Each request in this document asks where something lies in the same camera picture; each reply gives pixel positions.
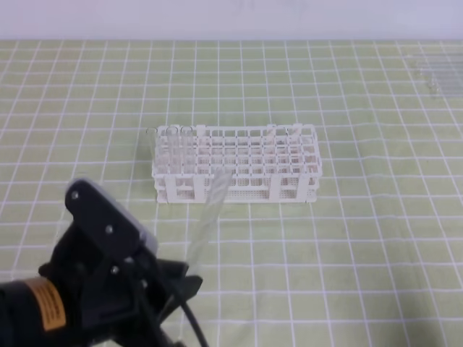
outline white wall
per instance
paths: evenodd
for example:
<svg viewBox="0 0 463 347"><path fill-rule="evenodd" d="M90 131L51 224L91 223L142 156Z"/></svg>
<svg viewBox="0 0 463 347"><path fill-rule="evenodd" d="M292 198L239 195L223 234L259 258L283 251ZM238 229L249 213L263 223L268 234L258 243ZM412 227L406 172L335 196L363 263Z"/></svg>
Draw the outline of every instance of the white wall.
<svg viewBox="0 0 463 347"><path fill-rule="evenodd" d="M3 0L0 38L463 38L463 0Z"/></svg>

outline white grid line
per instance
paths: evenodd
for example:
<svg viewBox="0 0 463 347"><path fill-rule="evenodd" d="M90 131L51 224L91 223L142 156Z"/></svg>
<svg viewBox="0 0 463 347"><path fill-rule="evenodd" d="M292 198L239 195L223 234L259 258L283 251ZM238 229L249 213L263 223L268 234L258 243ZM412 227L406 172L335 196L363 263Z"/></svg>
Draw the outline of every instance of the white grid line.
<svg viewBox="0 0 463 347"><path fill-rule="evenodd" d="M373 103L371 102L371 98L370 98L370 96L368 94L367 94L367 96L368 96L368 100L370 101L370 106L372 107L373 114L374 114L375 118L377 119L378 116L377 116L377 114L375 112L375 109L373 108ZM382 132L380 127L379 127L379 131L380 131L381 136L383 136L383 132ZM386 147L386 145L384 145L384 150L386 151L386 154L388 154L388 148ZM392 170L391 161L389 159L387 161L388 161L389 170L392 173L393 170ZM392 179L394 181L394 186L395 186L396 191L400 192L399 185L397 184L396 178L393 176ZM404 211L404 214L407 215L403 199L402 199L402 197L400 195L399 195L399 201L400 201L402 211ZM405 218L405 221L407 223L407 228L408 228L410 234L412 235L412 238L414 238L414 235L413 235L412 229L410 227L408 218ZM415 245L415 250L417 252L418 259L420 260L420 263L422 264L423 263L422 256L421 256L420 249L419 249L416 241L414 241L414 245ZM425 280L426 280L426 283L428 285L428 288L431 288L429 277L428 277L428 274L427 274L426 269L424 267L423 267L422 271L423 271L423 274L425 276ZM430 293L431 293L431 298L432 298L432 301L433 301L433 306L434 306L434 308L436 310L436 314L438 315L438 318L441 318L440 315L439 315L438 306L437 306L437 303L436 303L436 298L434 296L434 293L432 291ZM442 325L442 322L440 320L439 320L439 327L441 329L441 332L442 332L442 335L443 335L443 338L444 338L444 344L445 344L445 346L447 346L446 337L445 337L445 330L443 329L443 325Z"/></svg>
<svg viewBox="0 0 463 347"><path fill-rule="evenodd" d="M307 46L307 50L309 52L309 56L311 56L310 54L310 47ZM325 119L322 117L322 122L323 124L325 124ZM328 133L326 132L326 128L325 128L325 136L326 138L328 138ZM333 166L333 172L335 173L336 175L336 169L334 168L334 162L333 162L333 156L331 155L331 149L330 147L328 146L328 154L329 154L329 158L331 159L331 165ZM341 214L342 214L342 217L344 218L346 216L346 214L344 213L344 207L342 205L342 200L341 200L341 191L339 190L339 185L338 185L338 181L336 180L335 181L335 184L336 184L336 191L338 192L338 199L339 199L339 204L341 206ZM346 230L348 230L348 226L347 226L347 223L346 223L346 220L343 219L344 221L344 227ZM350 257L352 259L352 264L354 264L354 274L355 274L355 283L357 284L357 287L360 288L360 280L359 280L359 275L357 273L357 268L355 266L355 258L354 258L354 252L352 251L352 245L351 245L351 241L350 241L350 237L349 237L349 232L347 231L346 232L346 236L347 236L347 243L349 245L349 252L350 252ZM362 316L363 316L363 323L365 325L365 329L366 329L366 333L367 333L367 338L368 338L368 345L370 347L373 346L372 342L371 342L371 336L370 336L370 328L368 327L368 318L367 318L367 313L365 311L365 303L363 302L363 297L361 295L359 295L359 299L360 299L360 306L362 307Z"/></svg>
<svg viewBox="0 0 463 347"><path fill-rule="evenodd" d="M412 74L410 73L409 69L407 69L407 73L408 73L408 75L409 75L410 77L412 77ZM393 95L392 98L394 99L394 102L396 103L396 97L395 97L395 95ZM424 107L424 105L423 105L423 103L422 103L422 100L421 100L421 97L420 97L420 96L418 96L418 100L419 100L420 105L421 105L421 107L422 107L422 111L423 111L423 113L425 114L426 119L428 120L428 123L429 123L430 128L431 128L431 132L433 133L434 139L436 140L436 143L437 143L437 146L438 146L438 148L439 148L439 151L440 151L440 153L442 154L444 165L445 165L447 171L450 173L451 170L450 170L449 164L447 163L447 160L444 158L444 154L443 154L443 150L442 150L441 144L440 144L440 142L438 141L438 136L437 136L437 134L436 134L434 128L431 126L431 122L430 122L430 119L429 119L428 112L426 111L426 107ZM399 109L399 107L397 107L397 109L398 109L398 115L399 115L400 119L401 119L402 122L403 122L403 119L402 119L402 112L401 112L401 110ZM413 146L412 146L412 142L411 142L411 140L410 140L410 135L409 135L409 132L408 132L407 128L405 128L405 132L406 132L406 134L407 134L408 140L410 141L410 147L412 148L413 156L416 157L415 149L414 149ZM441 217L440 217L440 215L439 215L438 212L437 212L436 206L435 206L435 204L434 204L434 200L432 199L432 195L431 195L430 190L429 190L429 187L428 187L428 183L427 183L427 181L425 180L425 176L424 176L423 173L422 173L422 169L421 169L421 164L420 164L420 163L418 163L418 168L419 168L419 170L420 170L420 174L422 175L422 181L424 182L425 189L426 189L426 193L427 193L428 196L429 196L429 200L430 200L431 206L432 206L432 208L433 208L433 212L434 212L434 214L435 214L436 217L437 217L437 221L438 221L438 224L439 224L439 228L441 229L442 234L445 236L446 234L445 234L445 231L444 231L443 226L442 226L442 223L441 223ZM458 190L458 185L456 184L456 182L455 182L455 180L454 180L454 177L453 177L453 176L450 176L450 179L451 179L451 181L452 181L452 184L454 185L454 188L455 188L456 192L458 192L458 191L459 191L459 190ZM460 203L461 203L462 206L463 206L462 196L459 195L458 198L459 198ZM452 261L452 262L455 262L455 259L454 259L454 256L453 256L453 252L452 252L452 250L451 250L451 248L450 248L449 240L448 240L446 237L445 237L445 243L446 243L447 251L449 252L449 256L450 256L451 261ZM456 276L458 277L460 286L463 288L463 280L462 280L462 277L461 277L461 275L460 275L458 269L456 268L456 266L454 266L454 269L455 269Z"/></svg>
<svg viewBox="0 0 463 347"><path fill-rule="evenodd" d="M331 49L331 55L334 57L333 47L330 46L330 49ZM338 78L339 78L339 83L341 84L341 78L340 78L340 76L339 76L339 73L338 73ZM344 95L344 92L342 91L342 87L341 87L341 92L343 93L344 105L346 106L346 109L348 109L348 108L347 108L347 102L346 102L346 99L345 99L345 95ZM352 127L352 122L351 122L351 119L350 119L350 112L348 112L347 118L349 119L349 125L350 125L351 132L352 132L352 138L354 139L354 143L355 143L355 150L357 151L357 155L358 155L359 158L360 158L360 150L359 150L359 147L358 147L358 144L357 144L357 139L356 139L356 137L355 137L354 128ZM368 185L367 175L365 174L365 167L364 167L362 161L360 162L360 166L361 166L361 168L362 168L362 174L363 174L365 186L366 186L366 188L367 188L367 193L368 193L369 200L370 200L371 210L372 210L372 211L375 211L375 205L373 204L372 194L371 194L371 192L370 192L370 187L369 187L369 185ZM381 227L380 227L380 225L379 225L379 222L378 222L378 219L377 219L377 218L375 219L375 224L376 224L376 228L378 229L378 236L379 236L380 241L381 241L381 247L382 247L382 250L383 250L383 253L384 253L384 257L385 257L385 259L386 259L386 264L388 265L388 274L389 274L389 278L391 279L392 288L393 288L393 290L394 290L394 297L395 297L395 299L396 299L397 307L398 307L398 309L399 309L400 319L403 320L403 319L404 319L404 314L403 314L403 312L402 312L402 306L401 306L401 304L400 304L399 295L398 295L398 293L396 292L396 284L395 284L395 282L394 282L394 277L393 277L393 275L392 275L392 269L391 269L391 265L390 265L390 262L389 262L388 253L387 253L387 251L386 251L386 246L385 246L384 240L383 240L383 234L381 233ZM410 346L411 346L411 344L410 344L410 338L409 338L409 335L408 335L407 327L405 326L404 323L402 323L402 328L403 328L403 330L404 330L405 339L407 340L407 346L410 347Z"/></svg>
<svg viewBox="0 0 463 347"><path fill-rule="evenodd" d="M62 42L60 43L58 52L60 52L60 50L61 50L63 44L64 44L64 41L62 41ZM56 55L56 59L55 59L55 61L54 61L54 63L53 63L52 71L53 71L54 67L56 66L57 61L58 61L58 54ZM51 79L51 73L50 73L50 75L48 76L48 79L47 79L47 81L46 81L45 87L44 87L44 89L43 89L42 98L43 98L43 96L45 95L46 87L48 86L48 83L50 82L50 79ZM30 133L32 132L33 124L35 123L35 120L36 120L37 117L38 117L38 110L40 109L41 105L42 105L42 101L37 105L36 114L34 115L33 123L30 125L30 132L27 133L27 138L29 138ZM50 146L50 148L49 148L49 150L48 150L48 155L47 155L46 162L49 162L49 161L50 161L50 157L51 157L51 154L52 154L52 152L53 152L53 143L56 141L56 138L57 138L57 136L58 136L58 129L59 129L59 128L57 127L57 128L56 128L56 131L55 131L55 134L54 134L53 142L51 143L51 146ZM45 168L43 168L43 170L42 170L41 181L43 180L43 178L44 178L44 176L45 176L45 172L46 172L46 166L45 166ZM35 197L34 197L34 201L33 201L33 206L31 207L30 212L29 212L29 216L27 217L26 225L25 225L24 231L22 232L21 241L20 241L20 244L19 244L18 249L17 249L16 257L15 257L15 259L14 259L13 270L17 268L17 263L18 263L18 261L19 261L19 259L20 259L22 246L23 246L24 240L25 240L25 238L26 238L26 236L27 236L28 225L29 225L30 220L31 220L31 218L32 218L32 216L33 216L34 209L35 209L35 204L37 203L38 195L40 194L40 190L41 190L41 183L39 182L38 187L37 187L37 190L36 190L36 192L35 192Z"/></svg>

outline grid mat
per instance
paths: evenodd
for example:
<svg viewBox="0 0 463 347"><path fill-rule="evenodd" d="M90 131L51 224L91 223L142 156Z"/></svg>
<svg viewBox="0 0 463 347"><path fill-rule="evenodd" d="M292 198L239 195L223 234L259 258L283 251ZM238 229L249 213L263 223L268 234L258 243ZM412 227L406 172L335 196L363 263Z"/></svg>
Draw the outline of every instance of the grid mat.
<svg viewBox="0 0 463 347"><path fill-rule="evenodd" d="M88 176L184 258L198 205L157 205L145 128L314 124L318 200L227 205L192 308L212 346L460 346L463 98L404 56L460 42L0 41L0 275L32 275ZM166 329L196 346L180 314Z"/></svg>

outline green grid mat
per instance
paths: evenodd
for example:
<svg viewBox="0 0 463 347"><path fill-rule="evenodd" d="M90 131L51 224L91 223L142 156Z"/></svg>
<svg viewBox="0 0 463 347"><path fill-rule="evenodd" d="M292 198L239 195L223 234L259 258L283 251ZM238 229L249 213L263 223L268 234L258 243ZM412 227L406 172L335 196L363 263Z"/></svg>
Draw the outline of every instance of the green grid mat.
<svg viewBox="0 0 463 347"><path fill-rule="evenodd" d="M192 308L212 346L460 346L463 98L404 57L457 42L0 41L0 276L32 275L101 183L184 259L200 206L157 205L146 127L314 124L318 201L227 205ZM196 346L186 320L165 327Z"/></svg>

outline clear plastic tube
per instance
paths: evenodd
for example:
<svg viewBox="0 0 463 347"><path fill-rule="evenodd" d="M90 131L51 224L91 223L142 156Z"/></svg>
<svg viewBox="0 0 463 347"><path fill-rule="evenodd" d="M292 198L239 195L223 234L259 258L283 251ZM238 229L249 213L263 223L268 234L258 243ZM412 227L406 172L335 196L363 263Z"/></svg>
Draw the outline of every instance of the clear plastic tube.
<svg viewBox="0 0 463 347"><path fill-rule="evenodd" d="M179 130L177 127L170 126L166 130L167 147L169 148L169 173L180 173L180 155L179 155Z"/></svg>
<svg viewBox="0 0 463 347"><path fill-rule="evenodd" d="M190 126L182 127L180 130L182 138L182 157L183 171L186 174L192 174L194 171L195 154L193 149L193 128Z"/></svg>
<svg viewBox="0 0 463 347"><path fill-rule="evenodd" d="M187 250L187 263L190 265L188 273L198 274L200 269L200 257L205 245L211 239L214 226L217 224L218 215L224 205L226 193L232 182L232 173L224 168L214 173L208 198L205 202L200 220L192 230L192 242Z"/></svg>

